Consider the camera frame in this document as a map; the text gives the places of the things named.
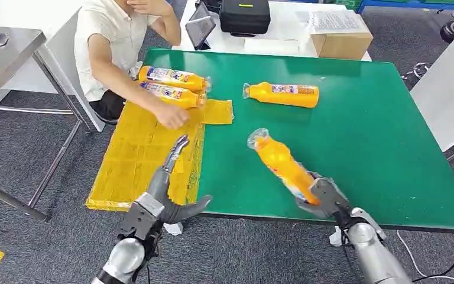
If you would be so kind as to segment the person's right hand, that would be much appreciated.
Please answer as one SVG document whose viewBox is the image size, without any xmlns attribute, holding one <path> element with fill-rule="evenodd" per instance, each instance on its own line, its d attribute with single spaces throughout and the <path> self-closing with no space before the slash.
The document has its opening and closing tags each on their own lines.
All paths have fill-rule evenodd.
<svg viewBox="0 0 454 284">
<path fill-rule="evenodd" d="M 190 119 L 185 109 L 168 103 L 159 104 L 153 114 L 158 122 L 168 129 L 178 129 Z"/>
</svg>

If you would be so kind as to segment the person's left hand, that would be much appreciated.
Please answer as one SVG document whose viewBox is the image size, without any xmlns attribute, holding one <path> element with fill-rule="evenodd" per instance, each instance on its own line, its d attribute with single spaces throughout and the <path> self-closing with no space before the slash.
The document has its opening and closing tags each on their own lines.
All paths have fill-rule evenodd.
<svg viewBox="0 0 454 284">
<path fill-rule="evenodd" d="M 127 4 L 139 14 L 165 17 L 173 13 L 173 8 L 165 0 L 129 0 Z"/>
</svg>

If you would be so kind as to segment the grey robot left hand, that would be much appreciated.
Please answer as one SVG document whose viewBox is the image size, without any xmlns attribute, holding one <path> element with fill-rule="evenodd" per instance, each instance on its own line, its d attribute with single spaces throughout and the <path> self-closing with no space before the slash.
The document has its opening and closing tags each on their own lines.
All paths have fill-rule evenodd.
<svg viewBox="0 0 454 284">
<path fill-rule="evenodd" d="M 164 206 L 158 219 L 165 224 L 176 224 L 203 212 L 212 200 L 210 195 L 205 195 L 196 203 L 179 205 L 172 201 L 168 195 L 170 175 L 182 150 L 188 144 L 187 134 L 181 135 L 176 140 L 163 165 L 156 170 L 147 188 L 147 192 Z"/>
</svg>

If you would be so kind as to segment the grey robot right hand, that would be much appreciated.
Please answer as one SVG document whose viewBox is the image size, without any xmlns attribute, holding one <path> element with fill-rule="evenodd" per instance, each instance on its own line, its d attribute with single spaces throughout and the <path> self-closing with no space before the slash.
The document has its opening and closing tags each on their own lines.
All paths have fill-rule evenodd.
<svg viewBox="0 0 454 284">
<path fill-rule="evenodd" d="M 351 205 L 334 180 L 317 172 L 308 173 L 315 178 L 308 191 L 317 197 L 320 204 L 312 205 L 301 198 L 295 198 L 296 205 L 318 218 L 349 218 Z"/>
</svg>

